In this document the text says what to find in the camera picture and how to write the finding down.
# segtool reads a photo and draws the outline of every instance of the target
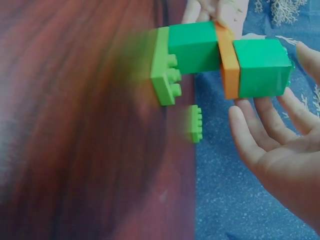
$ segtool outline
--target green building block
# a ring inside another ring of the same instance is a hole
[[[193,143],[198,143],[203,138],[202,129],[202,111],[197,105],[190,106],[191,124],[189,132]]]
[[[182,94],[181,73],[177,66],[177,57],[168,54],[169,27],[157,29],[156,44],[151,67],[151,80],[159,102],[162,106],[174,105],[175,97]]]
[[[294,68],[278,39],[235,40],[240,65],[239,98],[283,95]]]
[[[169,54],[175,54],[182,74],[216,71],[220,51],[212,21],[178,24],[169,27]]]

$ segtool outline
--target palm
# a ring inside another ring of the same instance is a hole
[[[320,84],[320,53],[301,43],[297,53]],[[229,110],[232,135],[241,159],[263,186],[320,234],[320,118],[289,88],[277,99],[302,136],[285,126],[269,98],[254,100],[260,119],[248,100],[236,100]]]
[[[265,189],[286,208],[317,229],[320,217],[320,131],[265,153],[253,166]]]

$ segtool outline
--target wooden table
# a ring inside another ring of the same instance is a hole
[[[110,68],[137,19],[180,23],[185,1],[167,6],[0,1],[0,239],[194,239],[195,148],[170,134],[192,79],[141,118]]]

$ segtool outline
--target finger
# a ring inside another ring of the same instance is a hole
[[[254,99],[256,111],[268,135],[281,145],[297,139],[297,135],[286,127],[269,97]]]
[[[259,160],[266,153],[257,145],[248,128],[245,116],[238,106],[229,109],[229,123],[232,137],[241,159],[253,172]]]
[[[302,135],[307,135],[312,129],[320,125],[320,119],[306,109],[290,88],[287,87],[284,94],[277,99],[287,112],[295,128]]]
[[[259,147],[267,152],[280,147],[280,144],[276,140],[269,137],[251,103],[247,99],[236,100],[235,104],[243,112],[250,133]]]
[[[197,0],[188,0],[184,15],[182,18],[183,24],[195,23],[199,17],[201,5]]]
[[[201,10],[199,13],[199,17],[197,18],[197,22],[207,22],[210,20],[210,14],[209,12],[205,10]]]
[[[296,53],[302,67],[320,85],[320,52],[299,42],[296,45]]]

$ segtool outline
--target toy building block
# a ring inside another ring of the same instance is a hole
[[[219,70],[220,53],[212,21],[169,27],[169,54],[175,54],[182,74]]]
[[[192,142],[198,143],[203,138],[202,111],[197,105],[190,106],[189,111],[191,123],[188,132],[191,134]]]
[[[240,65],[239,98],[281,96],[293,63],[278,39],[235,40]]]
[[[175,97],[182,94],[181,73],[177,66],[177,57],[168,54],[169,27],[157,29],[156,44],[151,68],[151,80],[159,102],[162,106],[174,105]]]
[[[221,76],[224,97],[227,100],[239,97],[240,67],[233,45],[233,36],[228,29],[215,23],[218,46],[221,56]]]

